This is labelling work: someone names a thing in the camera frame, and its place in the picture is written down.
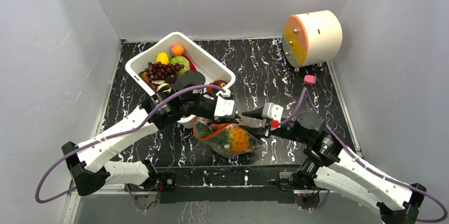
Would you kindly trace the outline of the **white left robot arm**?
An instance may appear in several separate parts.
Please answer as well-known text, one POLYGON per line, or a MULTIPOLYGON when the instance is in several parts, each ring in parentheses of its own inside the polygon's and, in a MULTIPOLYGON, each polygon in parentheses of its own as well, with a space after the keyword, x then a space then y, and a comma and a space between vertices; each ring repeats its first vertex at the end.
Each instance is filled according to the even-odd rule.
POLYGON ((115 184, 133 184, 147 191, 173 191, 174 173, 158 172, 149 160, 126 163, 112 158, 138 140, 190 115, 218 124, 237 123, 240 118, 234 96, 227 87, 207 85, 199 72, 186 72, 94 138, 63 145, 62 152, 78 194, 90 195, 105 185, 115 184))

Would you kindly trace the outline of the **orange toy pineapple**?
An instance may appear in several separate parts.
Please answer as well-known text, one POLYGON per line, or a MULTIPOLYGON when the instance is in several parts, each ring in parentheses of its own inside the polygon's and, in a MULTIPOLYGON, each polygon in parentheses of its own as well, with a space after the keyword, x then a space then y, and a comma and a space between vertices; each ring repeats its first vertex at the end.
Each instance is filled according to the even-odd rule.
POLYGON ((249 134, 239 127, 225 128, 205 141, 216 153, 226 158, 252 150, 249 134))

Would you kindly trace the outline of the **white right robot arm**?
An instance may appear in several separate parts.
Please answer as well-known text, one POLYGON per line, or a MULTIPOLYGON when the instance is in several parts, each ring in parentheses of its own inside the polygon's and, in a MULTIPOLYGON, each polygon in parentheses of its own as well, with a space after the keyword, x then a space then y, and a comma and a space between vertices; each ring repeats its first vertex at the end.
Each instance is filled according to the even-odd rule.
POLYGON ((307 158, 297 172, 280 172, 273 185, 282 190, 329 189, 374 212, 384 223, 415 223, 425 191, 418 183, 398 185, 384 172, 344 149, 336 136, 326 128, 325 121, 313 110, 302 110, 282 126, 283 108, 269 103, 243 116, 265 120, 263 128, 242 128, 258 139, 276 136, 306 145, 307 158))

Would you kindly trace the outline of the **clear zip top bag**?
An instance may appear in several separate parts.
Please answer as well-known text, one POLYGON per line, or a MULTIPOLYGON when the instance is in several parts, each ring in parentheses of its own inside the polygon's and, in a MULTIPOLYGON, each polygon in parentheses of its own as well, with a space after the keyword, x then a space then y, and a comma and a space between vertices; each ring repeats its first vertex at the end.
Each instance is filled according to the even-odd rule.
POLYGON ((265 147, 265 142, 241 128, 241 123, 208 125, 206 122, 207 120, 203 120, 195 125, 195 138, 225 158, 234 158, 265 147))

